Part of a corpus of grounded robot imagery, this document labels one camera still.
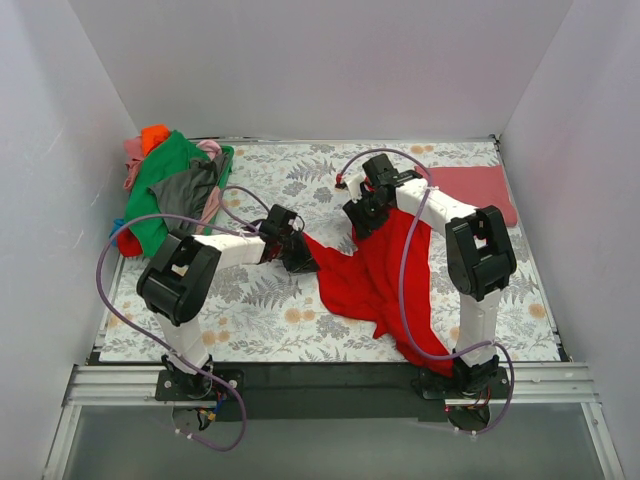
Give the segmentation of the red t-shirt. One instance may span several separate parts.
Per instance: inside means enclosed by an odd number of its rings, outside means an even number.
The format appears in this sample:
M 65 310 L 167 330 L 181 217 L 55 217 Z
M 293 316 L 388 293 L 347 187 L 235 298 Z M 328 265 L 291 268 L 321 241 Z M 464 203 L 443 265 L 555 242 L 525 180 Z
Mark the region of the red t-shirt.
M 305 235 L 318 263 L 319 294 L 324 306 L 344 317 L 371 321 L 373 336 L 390 335 L 410 363 L 450 378 L 451 360 L 433 361 L 411 346 L 401 321 L 399 272 L 404 244 L 413 217 L 393 209 L 386 223 L 370 237 L 354 240 L 356 251 L 346 255 Z M 429 246 L 431 228 L 419 223 L 410 243 L 404 277 L 405 313 L 411 335 L 422 350 L 437 356 L 448 353 L 431 328 Z

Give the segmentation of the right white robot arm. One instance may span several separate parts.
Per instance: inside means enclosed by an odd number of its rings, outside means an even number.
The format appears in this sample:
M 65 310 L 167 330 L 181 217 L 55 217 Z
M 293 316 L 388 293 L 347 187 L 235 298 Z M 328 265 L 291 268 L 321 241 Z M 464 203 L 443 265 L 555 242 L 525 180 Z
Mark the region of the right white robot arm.
M 499 358 L 507 353 L 495 340 L 496 323 L 517 261 L 503 215 L 493 205 L 479 208 L 447 195 L 427 173 L 398 171 L 388 158 L 391 152 L 367 150 L 360 173 L 339 171 L 336 186 L 350 195 L 343 209 L 356 233 L 365 237 L 382 227 L 392 208 L 412 216 L 409 237 L 420 224 L 444 236 L 448 275 L 460 294 L 459 337 L 448 355 L 430 354 L 415 340 L 409 343 L 424 359 L 451 362 L 448 387 L 475 397 L 497 376 Z

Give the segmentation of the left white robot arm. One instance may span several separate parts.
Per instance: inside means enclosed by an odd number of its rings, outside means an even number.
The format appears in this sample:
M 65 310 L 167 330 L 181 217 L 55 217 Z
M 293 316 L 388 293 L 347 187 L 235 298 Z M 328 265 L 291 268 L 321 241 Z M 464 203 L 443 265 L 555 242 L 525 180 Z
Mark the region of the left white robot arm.
M 137 283 L 137 294 L 161 326 L 167 353 L 162 364 L 171 384 L 189 399 L 209 399 L 215 390 L 213 359 L 197 319 L 217 271 L 279 260 L 290 273 L 319 270 L 298 215 L 274 205 L 264 219 L 238 232 L 218 235 L 174 230 L 152 257 Z

